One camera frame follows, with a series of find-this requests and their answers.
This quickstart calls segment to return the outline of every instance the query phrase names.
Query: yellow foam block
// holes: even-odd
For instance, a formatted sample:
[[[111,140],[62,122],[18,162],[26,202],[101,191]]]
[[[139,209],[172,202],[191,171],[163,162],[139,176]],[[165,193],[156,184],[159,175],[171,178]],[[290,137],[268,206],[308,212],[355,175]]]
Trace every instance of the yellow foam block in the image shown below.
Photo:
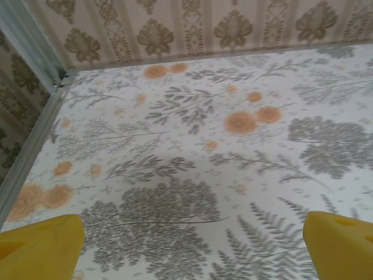
[[[84,242],[78,215],[0,234],[0,279],[71,280]]]
[[[309,212],[303,237],[320,280],[373,280],[373,223]]]

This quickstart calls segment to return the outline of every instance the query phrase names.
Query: damask wallpaper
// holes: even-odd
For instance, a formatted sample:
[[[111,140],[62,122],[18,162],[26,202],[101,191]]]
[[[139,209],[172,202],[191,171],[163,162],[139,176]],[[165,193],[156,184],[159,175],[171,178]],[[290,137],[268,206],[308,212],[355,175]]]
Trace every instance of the damask wallpaper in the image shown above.
[[[49,93],[0,31],[0,184]]]
[[[372,0],[25,1],[67,68],[370,39]]]
[[[79,214],[74,280],[317,280],[307,212],[373,222],[372,101],[373,44],[79,72],[3,230]]]

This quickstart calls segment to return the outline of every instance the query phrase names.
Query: floor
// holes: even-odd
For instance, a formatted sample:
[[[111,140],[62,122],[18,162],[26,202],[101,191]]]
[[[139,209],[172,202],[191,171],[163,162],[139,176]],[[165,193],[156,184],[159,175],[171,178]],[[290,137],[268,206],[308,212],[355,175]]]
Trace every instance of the floor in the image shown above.
[[[80,72],[3,230],[80,214],[74,279],[317,279],[373,222],[373,45]]]

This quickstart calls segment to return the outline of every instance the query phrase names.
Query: beige wallpaper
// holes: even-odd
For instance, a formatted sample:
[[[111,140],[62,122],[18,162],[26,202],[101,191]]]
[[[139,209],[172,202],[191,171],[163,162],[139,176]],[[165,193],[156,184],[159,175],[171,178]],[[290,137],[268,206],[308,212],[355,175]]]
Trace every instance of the beige wallpaper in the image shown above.
[[[32,0],[68,68],[371,38],[372,0]]]
[[[50,95],[1,31],[0,61],[1,184]]]

